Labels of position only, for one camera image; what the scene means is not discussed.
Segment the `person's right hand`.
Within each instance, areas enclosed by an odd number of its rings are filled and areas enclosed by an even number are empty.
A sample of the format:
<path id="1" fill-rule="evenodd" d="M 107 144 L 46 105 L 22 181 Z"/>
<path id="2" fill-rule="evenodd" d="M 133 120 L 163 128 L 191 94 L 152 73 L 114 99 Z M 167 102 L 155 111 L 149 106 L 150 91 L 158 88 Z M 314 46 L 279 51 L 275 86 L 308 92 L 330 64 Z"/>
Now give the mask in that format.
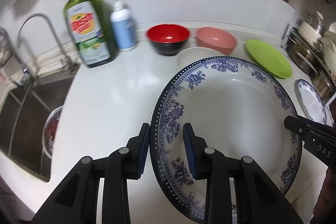
<path id="1" fill-rule="evenodd" d="M 331 201 L 335 192 L 335 172 L 330 168 L 326 171 L 326 176 L 322 184 L 321 191 L 318 196 L 317 203 L 315 204 L 313 215 L 319 217 L 327 204 Z"/>

